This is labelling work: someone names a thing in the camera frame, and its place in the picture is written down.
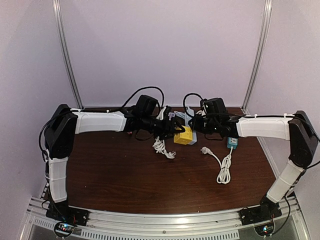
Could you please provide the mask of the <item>light blue power strip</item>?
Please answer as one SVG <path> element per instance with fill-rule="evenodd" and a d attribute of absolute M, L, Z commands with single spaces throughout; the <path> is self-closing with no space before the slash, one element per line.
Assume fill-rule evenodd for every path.
<path fill-rule="evenodd" d="M 187 127 L 191 128 L 191 125 L 189 124 L 189 121 L 191 120 L 191 117 L 188 114 L 185 114 L 184 121 Z M 192 132 L 192 140 L 188 143 L 188 145 L 194 145 L 198 139 L 197 139 L 197 133 L 194 130 L 191 130 Z"/>

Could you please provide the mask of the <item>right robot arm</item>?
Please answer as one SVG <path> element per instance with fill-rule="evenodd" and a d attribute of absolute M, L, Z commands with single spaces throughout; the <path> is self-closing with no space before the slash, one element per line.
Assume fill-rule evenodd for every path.
<path fill-rule="evenodd" d="M 218 134 L 227 139 L 227 147 L 233 151 L 240 138 L 263 138 L 289 142 L 288 161 L 261 200 L 262 206 L 256 210 L 259 220 L 268 220 L 275 212 L 277 204 L 310 168 L 320 138 L 308 116 L 302 110 L 283 115 L 239 115 L 228 112 L 206 113 L 203 110 L 191 116 L 192 130 L 204 135 Z"/>

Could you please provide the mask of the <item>purple power strip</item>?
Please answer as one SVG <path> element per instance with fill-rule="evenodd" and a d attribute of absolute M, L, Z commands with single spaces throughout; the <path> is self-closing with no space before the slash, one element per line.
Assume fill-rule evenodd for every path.
<path fill-rule="evenodd" d="M 175 117 L 176 117 L 176 114 L 174 112 L 165 110 L 163 113 L 163 119 L 165 121 L 173 121 L 175 119 Z"/>

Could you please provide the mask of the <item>yellow cube adapter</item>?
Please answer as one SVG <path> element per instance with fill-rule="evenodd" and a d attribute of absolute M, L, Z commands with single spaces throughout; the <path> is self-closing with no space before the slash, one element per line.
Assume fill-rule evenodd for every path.
<path fill-rule="evenodd" d="M 189 145 L 193 140 L 193 131 L 189 126 L 183 126 L 184 132 L 175 133 L 173 142 L 180 145 Z"/>

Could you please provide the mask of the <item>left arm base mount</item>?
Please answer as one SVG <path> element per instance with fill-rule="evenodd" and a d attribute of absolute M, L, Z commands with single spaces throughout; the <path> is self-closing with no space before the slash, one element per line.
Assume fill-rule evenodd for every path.
<path fill-rule="evenodd" d="M 45 216 L 60 222 L 65 222 L 78 226 L 86 226 L 89 217 L 89 211 L 76 207 L 70 207 L 69 201 L 54 202 L 48 198 L 49 205 Z"/>

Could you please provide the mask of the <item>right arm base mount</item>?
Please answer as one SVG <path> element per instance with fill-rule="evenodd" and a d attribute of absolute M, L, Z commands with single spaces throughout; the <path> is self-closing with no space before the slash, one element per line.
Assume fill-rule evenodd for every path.
<path fill-rule="evenodd" d="M 243 226 L 256 224 L 282 216 L 279 203 L 274 203 L 264 196 L 260 204 L 252 207 L 244 207 L 238 211 Z"/>

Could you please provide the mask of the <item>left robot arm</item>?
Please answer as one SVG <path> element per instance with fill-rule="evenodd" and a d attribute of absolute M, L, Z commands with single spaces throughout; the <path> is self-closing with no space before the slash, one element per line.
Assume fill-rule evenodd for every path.
<path fill-rule="evenodd" d="M 186 131 L 174 116 L 171 107 L 162 108 L 157 116 L 153 109 L 137 106 L 105 112 L 89 112 L 58 106 L 51 119 L 44 125 L 41 136 L 44 146 L 40 148 L 45 162 L 45 178 L 49 184 L 50 199 L 56 203 L 52 213 L 61 222 L 72 218 L 72 211 L 63 203 L 67 200 L 67 162 L 73 151 L 75 135 L 87 132 L 134 132 L 144 130 L 159 141 Z"/>

